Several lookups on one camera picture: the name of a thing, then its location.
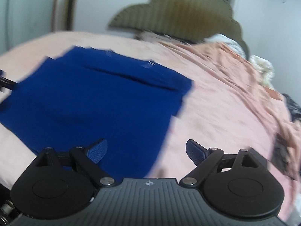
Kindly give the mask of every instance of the black cable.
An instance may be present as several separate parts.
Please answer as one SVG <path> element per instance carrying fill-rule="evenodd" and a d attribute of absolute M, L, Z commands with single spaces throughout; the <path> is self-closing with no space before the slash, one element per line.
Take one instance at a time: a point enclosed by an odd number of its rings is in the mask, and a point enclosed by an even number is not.
<path fill-rule="evenodd" d="M 71 31 L 73 27 L 73 1 L 68 1 L 68 8 L 67 8 L 67 19 L 66 19 L 66 30 Z"/>

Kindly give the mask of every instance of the upholstered headboard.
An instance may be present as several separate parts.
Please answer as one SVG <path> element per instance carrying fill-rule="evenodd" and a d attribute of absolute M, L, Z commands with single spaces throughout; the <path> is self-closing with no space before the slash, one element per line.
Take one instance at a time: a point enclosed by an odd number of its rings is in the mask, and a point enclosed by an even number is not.
<path fill-rule="evenodd" d="M 216 33 L 235 40 L 245 51 L 241 28 L 226 0 L 151 0 L 119 12 L 110 27 L 153 31 L 198 42 Z"/>

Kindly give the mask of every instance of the blue cloth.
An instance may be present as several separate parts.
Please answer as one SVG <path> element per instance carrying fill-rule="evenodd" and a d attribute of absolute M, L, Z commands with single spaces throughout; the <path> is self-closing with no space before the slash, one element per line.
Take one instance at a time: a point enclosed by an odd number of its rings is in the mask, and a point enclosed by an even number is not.
<path fill-rule="evenodd" d="M 105 138 L 98 165 L 118 180 L 142 178 L 191 86 L 160 64 L 75 47 L 20 82 L 0 104 L 0 122 L 35 153 Z"/>

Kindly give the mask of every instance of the white pillow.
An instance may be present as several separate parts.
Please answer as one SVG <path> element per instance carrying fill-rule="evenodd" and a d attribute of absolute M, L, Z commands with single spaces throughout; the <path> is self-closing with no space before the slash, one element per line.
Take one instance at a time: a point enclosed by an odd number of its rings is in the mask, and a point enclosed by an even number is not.
<path fill-rule="evenodd" d="M 225 43 L 233 52 L 240 55 L 242 58 L 246 59 L 246 54 L 243 51 L 242 47 L 236 41 L 226 37 L 225 35 L 215 34 L 211 37 L 205 38 L 204 42 L 206 42 L 206 43 L 214 43 L 214 42 Z"/>

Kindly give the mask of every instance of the pink bed sheet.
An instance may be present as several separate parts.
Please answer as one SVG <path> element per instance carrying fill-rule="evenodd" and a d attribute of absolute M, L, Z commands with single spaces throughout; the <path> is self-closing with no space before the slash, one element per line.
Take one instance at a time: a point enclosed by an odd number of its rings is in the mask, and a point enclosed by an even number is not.
<path fill-rule="evenodd" d="M 290 122 L 278 92 L 257 83 L 257 72 L 249 62 L 222 44 L 152 44 L 108 35 L 60 32 L 6 53 L 0 57 L 0 68 L 7 72 L 9 79 L 20 81 L 46 56 L 58 57 L 74 45 L 111 49 L 129 57 L 153 60 L 194 80 L 179 116 L 171 120 L 163 148 L 148 177 L 180 179 L 194 169 L 185 151 L 188 139 L 233 154 L 251 146 L 270 159 L 276 132 L 288 141 L 290 170 L 296 174 L 300 160 L 300 123 Z M 2 125 L 0 150 L 0 182 L 11 188 L 35 156 Z M 299 181 L 291 181 L 272 165 L 269 169 L 285 190 L 279 217 L 286 220 L 299 191 Z"/>

